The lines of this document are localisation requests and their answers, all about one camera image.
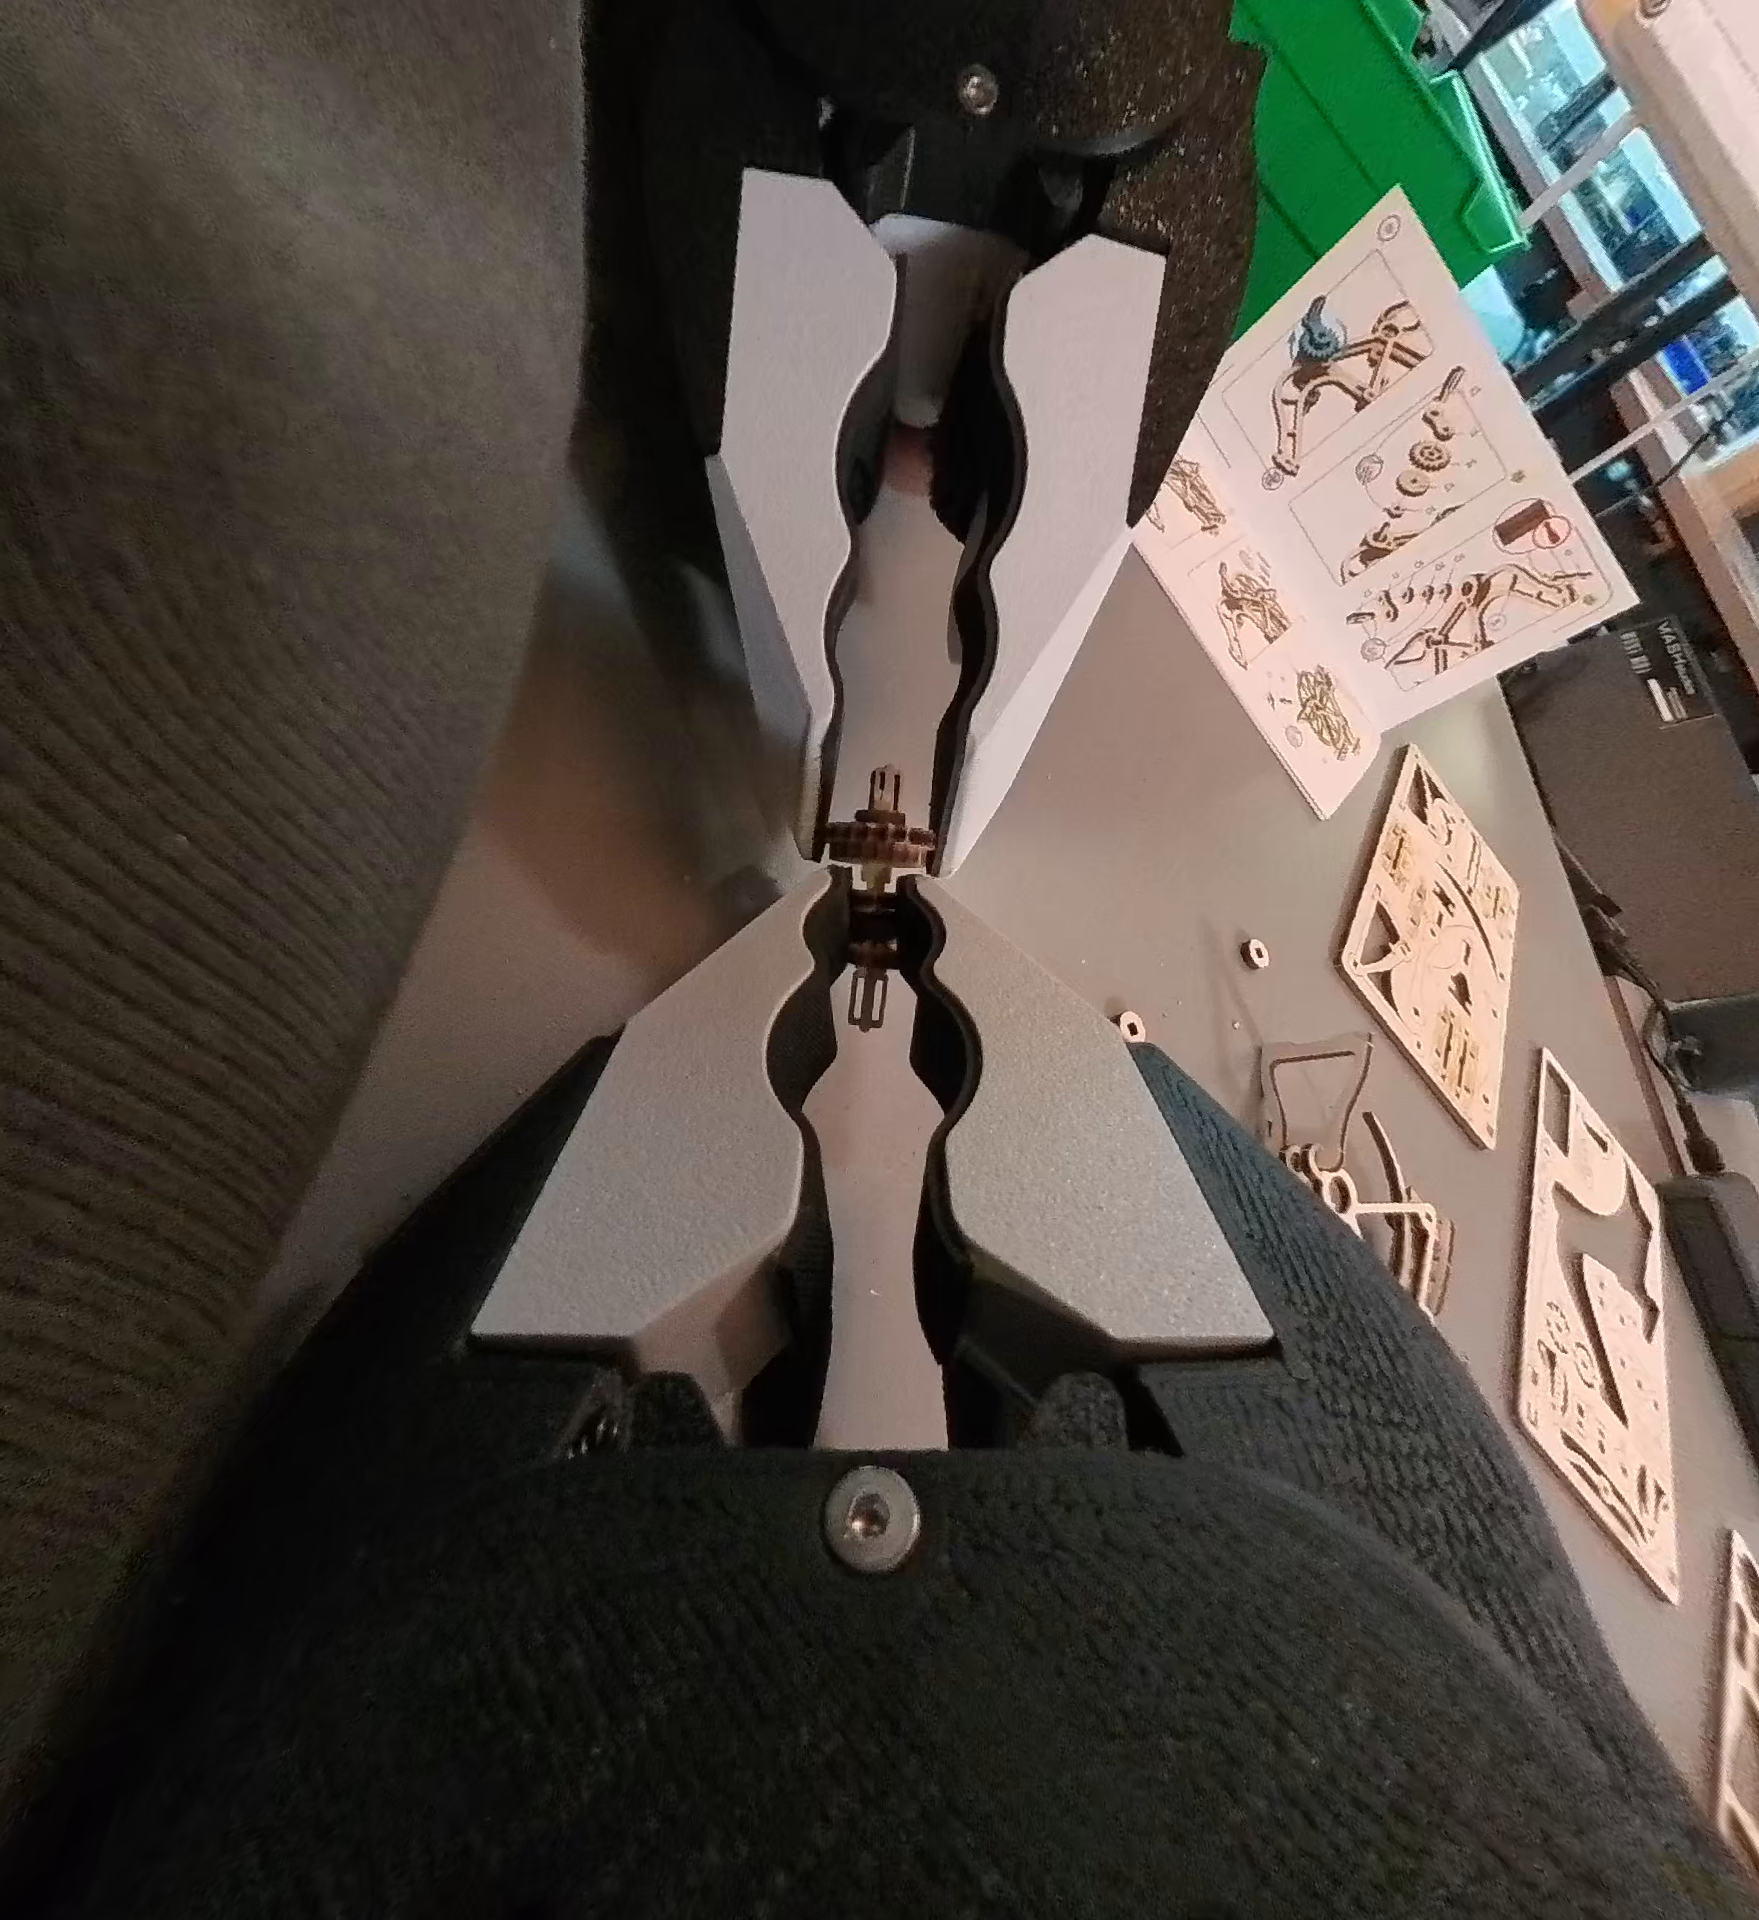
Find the large green plastic bin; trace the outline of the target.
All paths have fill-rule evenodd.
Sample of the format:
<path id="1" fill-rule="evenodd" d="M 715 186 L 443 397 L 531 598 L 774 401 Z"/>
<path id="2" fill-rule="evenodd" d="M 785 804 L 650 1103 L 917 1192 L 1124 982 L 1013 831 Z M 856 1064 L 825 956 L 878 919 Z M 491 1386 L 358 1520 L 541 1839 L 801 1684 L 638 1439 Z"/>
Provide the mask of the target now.
<path id="1" fill-rule="evenodd" d="M 1256 223 L 1237 336 L 1258 324 L 1392 187 L 1469 284 L 1527 245 L 1461 76 L 1430 74 L 1414 2 L 1238 2 L 1233 38 L 1265 59 Z"/>

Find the assembly instruction booklet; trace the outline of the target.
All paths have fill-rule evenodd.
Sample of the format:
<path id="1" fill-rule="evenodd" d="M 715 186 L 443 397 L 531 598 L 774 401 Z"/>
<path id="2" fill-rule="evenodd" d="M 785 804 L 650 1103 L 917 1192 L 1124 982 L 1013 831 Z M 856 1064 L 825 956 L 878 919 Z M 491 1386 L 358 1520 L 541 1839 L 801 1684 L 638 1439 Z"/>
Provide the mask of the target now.
<path id="1" fill-rule="evenodd" d="M 1323 823 L 1387 733 L 1639 605 L 1401 187 L 1231 345 L 1133 546 Z"/>

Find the wooden model frame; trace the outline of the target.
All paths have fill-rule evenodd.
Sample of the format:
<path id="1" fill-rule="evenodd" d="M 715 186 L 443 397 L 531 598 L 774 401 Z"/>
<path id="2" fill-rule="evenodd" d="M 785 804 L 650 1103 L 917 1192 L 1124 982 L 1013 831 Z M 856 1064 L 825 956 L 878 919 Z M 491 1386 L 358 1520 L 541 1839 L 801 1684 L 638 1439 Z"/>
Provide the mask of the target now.
<path id="1" fill-rule="evenodd" d="M 1367 1105 L 1373 1035 L 1266 1043 L 1256 1058 L 1258 1132 L 1325 1212 L 1366 1242 L 1431 1323 L 1441 1315 L 1456 1229 L 1419 1195 Z"/>

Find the wooden parts sheet curved cutout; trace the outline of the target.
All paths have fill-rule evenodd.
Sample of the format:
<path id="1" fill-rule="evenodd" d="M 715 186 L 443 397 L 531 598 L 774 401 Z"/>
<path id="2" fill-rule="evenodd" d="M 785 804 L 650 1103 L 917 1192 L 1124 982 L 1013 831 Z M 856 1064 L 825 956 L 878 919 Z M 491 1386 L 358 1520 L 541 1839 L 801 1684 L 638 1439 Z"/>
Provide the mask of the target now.
<path id="1" fill-rule="evenodd" d="M 1525 1221 L 1519 1432 L 1639 1580 L 1677 1603 L 1660 1200 L 1548 1051 L 1536 1059 Z"/>

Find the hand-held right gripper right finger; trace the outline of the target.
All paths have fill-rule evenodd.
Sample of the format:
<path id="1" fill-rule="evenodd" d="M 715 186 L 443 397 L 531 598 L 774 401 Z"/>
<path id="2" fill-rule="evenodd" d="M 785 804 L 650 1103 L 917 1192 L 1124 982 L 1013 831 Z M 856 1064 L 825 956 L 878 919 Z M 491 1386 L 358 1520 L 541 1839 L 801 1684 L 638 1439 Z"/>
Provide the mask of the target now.
<path id="1" fill-rule="evenodd" d="M 937 882 L 899 887 L 899 973 L 937 1103 L 911 1261 L 947 1445 L 1019 1445 L 1059 1382 L 1126 1426 L 1153 1368 L 1277 1357 L 1120 1027 Z"/>

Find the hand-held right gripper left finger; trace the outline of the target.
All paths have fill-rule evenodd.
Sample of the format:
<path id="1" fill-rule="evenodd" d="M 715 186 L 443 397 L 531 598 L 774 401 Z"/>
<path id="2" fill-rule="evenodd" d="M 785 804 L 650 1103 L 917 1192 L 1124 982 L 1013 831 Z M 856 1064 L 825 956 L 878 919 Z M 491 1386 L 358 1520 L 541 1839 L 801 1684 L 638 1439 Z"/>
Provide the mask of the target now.
<path id="1" fill-rule="evenodd" d="M 685 1376 L 747 1443 L 815 1443 L 833 1235 L 805 1103 L 836 975 L 838 878 L 810 873 L 622 1024 L 473 1341 Z"/>

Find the black flat box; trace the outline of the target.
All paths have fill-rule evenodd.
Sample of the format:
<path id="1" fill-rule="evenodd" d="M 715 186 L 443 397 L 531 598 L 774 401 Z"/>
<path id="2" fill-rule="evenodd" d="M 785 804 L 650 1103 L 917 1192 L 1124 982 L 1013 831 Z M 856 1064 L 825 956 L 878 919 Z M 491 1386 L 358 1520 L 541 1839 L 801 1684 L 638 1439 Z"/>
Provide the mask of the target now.
<path id="1" fill-rule="evenodd" d="M 1660 994 L 1759 992 L 1759 793 L 1684 627 L 1613 622 L 1502 688 L 1562 852 Z"/>

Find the wooden parts sheet slotted strips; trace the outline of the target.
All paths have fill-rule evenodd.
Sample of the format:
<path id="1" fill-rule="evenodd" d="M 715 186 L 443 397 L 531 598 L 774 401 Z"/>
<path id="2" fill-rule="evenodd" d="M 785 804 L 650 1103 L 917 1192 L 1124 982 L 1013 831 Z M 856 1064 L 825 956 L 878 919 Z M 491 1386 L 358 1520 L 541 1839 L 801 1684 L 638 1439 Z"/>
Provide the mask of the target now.
<path id="1" fill-rule="evenodd" d="M 1520 885 L 1409 744 L 1337 969 L 1478 1147 L 1497 1143 Z"/>

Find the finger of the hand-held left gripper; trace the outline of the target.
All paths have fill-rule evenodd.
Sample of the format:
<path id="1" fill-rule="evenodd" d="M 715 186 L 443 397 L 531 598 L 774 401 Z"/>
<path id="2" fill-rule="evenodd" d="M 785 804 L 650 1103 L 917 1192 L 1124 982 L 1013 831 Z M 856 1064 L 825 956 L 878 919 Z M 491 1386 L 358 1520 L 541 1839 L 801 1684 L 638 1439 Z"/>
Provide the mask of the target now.
<path id="1" fill-rule="evenodd" d="M 722 425 L 705 480 L 779 810 L 822 849 L 836 774 L 836 640 L 886 422 L 898 274 L 828 180 L 739 177 Z"/>
<path id="2" fill-rule="evenodd" d="M 994 317 L 986 499 L 953 589 L 961 687 L 937 731 L 937 873 L 1006 802 L 1131 545 L 1131 475 L 1163 260 L 1085 236 Z"/>

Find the wooden gear axle assembly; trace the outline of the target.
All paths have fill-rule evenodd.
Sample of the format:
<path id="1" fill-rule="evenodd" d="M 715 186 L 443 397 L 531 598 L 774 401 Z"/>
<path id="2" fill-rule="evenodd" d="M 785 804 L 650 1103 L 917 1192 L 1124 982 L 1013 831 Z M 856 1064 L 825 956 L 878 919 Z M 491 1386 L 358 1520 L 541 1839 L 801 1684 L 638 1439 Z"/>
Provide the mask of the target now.
<path id="1" fill-rule="evenodd" d="M 844 1023 L 859 1034 L 886 1023 L 904 927 L 898 883 L 923 875 L 937 856 L 937 835 L 907 819 L 902 782 L 899 767 L 873 767 L 865 804 L 825 830 L 826 864 L 847 889 Z"/>

